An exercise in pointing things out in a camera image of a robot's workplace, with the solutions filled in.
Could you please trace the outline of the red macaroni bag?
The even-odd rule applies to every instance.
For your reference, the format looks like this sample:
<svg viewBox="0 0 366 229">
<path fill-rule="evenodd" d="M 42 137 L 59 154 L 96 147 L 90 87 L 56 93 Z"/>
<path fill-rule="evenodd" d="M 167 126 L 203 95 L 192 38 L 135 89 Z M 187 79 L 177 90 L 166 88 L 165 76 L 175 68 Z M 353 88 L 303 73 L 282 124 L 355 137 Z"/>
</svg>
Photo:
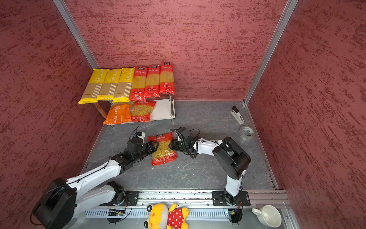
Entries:
<svg viewBox="0 0 366 229">
<path fill-rule="evenodd" d="M 138 101 L 130 108 L 131 119 L 133 122 L 150 122 L 151 113 L 156 106 L 155 101 Z"/>
<path fill-rule="evenodd" d="M 157 150 L 152 154 L 152 165 L 159 166 L 173 162 L 177 159 L 175 150 L 171 150 L 169 145 L 173 141 L 173 133 L 169 132 L 162 135 L 149 136 L 148 141 L 159 143 Z"/>
</svg>

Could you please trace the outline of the orange pasta bag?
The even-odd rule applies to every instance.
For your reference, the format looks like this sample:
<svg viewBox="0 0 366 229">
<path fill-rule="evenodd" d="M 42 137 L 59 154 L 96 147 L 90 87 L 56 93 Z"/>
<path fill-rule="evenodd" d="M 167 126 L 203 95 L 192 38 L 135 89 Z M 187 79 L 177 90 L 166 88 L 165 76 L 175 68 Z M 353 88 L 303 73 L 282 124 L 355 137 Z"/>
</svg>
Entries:
<svg viewBox="0 0 366 229">
<path fill-rule="evenodd" d="M 104 125 L 119 125 L 132 121 L 129 104 L 112 106 L 103 122 Z"/>
</svg>

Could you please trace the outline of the red spaghetti pack large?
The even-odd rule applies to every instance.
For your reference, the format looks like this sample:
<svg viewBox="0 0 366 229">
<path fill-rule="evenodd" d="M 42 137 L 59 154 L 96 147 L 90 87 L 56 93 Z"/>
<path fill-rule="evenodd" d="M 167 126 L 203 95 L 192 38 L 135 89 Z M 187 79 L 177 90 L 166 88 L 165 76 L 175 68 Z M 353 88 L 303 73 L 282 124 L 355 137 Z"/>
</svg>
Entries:
<svg viewBox="0 0 366 229">
<path fill-rule="evenodd" d="M 130 93 L 131 101 L 143 101 L 146 102 L 146 96 L 144 95 L 145 83 L 147 78 L 147 67 L 136 66 L 134 70 L 134 76 L 132 80 L 132 89 Z"/>
</svg>

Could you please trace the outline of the yellow spaghetti pack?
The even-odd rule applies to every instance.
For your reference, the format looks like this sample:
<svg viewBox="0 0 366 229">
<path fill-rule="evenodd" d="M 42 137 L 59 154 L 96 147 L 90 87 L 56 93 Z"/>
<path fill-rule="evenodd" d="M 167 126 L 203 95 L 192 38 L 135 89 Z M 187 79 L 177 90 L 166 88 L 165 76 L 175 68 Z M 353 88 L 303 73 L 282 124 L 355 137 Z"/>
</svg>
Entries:
<svg viewBox="0 0 366 229">
<path fill-rule="evenodd" d="M 104 84 L 109 69 L 94 69 L 78 104 L 97 103 L 97 96 Z"/>
<path fill-rule="evenodd" d="M 107 72 L 105 81 L 97 96 L 97 101 L 112 101 L 121 77 L 122 69 L 112 69 Z"/>
<path fill-rule="evenodd" d="M 132 89 L 132 80 L 135 68 L 123 68 L 122 73 L 115 90 L 113 103 L 126 103 L 130 101 L 130 93 Z"/>
</svg>

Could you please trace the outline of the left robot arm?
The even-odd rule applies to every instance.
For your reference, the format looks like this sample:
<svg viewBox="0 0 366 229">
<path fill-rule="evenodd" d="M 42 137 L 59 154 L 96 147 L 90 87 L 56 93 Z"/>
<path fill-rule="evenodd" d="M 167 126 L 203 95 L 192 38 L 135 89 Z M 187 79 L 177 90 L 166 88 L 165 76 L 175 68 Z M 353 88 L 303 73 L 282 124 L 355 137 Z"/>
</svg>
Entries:
<svg viewBox="0 0 366 229">
<path fill-rule="evenodd" d="M 138 193 L 126 193 L 111 179 L 156 152 L 158 147 L 158 142 L 145 143 L 142 137 L 133 137 L 124 152 L 110 157 L 101 166 L 67 180 L 53 180 L 35 204 L 30 217 L 35 217 L 46 229 L 61 229 L 74 217 L 102 204 L 110 203 L 124 209 L 134 206 Z"/>
</svg>

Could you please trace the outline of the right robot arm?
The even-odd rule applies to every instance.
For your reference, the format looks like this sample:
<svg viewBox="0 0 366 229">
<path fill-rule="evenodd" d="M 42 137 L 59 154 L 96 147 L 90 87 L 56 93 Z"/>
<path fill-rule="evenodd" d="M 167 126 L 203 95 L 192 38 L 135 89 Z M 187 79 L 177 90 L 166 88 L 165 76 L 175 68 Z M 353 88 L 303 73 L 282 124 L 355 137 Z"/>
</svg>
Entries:
<svg viewBox="0 0 366 229">
<path fill-rule="evenodd" d="M 243 177 L 251 162 L 251 157 L 231 138 L 208 140 L 200 137 L 197 128 L 188 130 L 184 127 L 170 129 L 177 135 L 169 145 L 171 150 L 179 151 L 192 159 L 199 154 L 214 156 L 227 175 L 224 191 L 220 192 L 229 206 L 242 202 L 241 192 Z"/>
</svg>

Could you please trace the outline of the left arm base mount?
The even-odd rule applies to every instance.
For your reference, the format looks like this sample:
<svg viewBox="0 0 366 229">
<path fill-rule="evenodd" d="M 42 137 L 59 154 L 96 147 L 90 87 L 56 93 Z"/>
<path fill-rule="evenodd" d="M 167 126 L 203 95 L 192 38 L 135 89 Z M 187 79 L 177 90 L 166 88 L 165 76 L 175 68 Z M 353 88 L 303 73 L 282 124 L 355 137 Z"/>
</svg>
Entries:
<svg viewBox="0 0 366 229">
<path fill-rule="evenodd" d="M 139 194 L 139 191 L 118 191 L 110 202 L 101 206 L 136 206 Z"/>
</svg>

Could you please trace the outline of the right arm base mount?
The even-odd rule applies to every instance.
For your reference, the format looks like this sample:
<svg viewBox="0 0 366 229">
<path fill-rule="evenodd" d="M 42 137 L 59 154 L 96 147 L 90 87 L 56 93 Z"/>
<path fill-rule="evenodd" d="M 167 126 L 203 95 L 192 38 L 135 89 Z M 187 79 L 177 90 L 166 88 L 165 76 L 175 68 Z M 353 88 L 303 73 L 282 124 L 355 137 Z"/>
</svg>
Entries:
<svg viewBox="0 0 366 229">
<path fill-rule="evenodd" d="M 251 202 L 249 194 L 246 191 L 240 191 L 238 195 L 231 196 L 228 192 L 213 191 L 212 192 L 213 205 L 216 207 L 250 207 Z"/>
</svg>

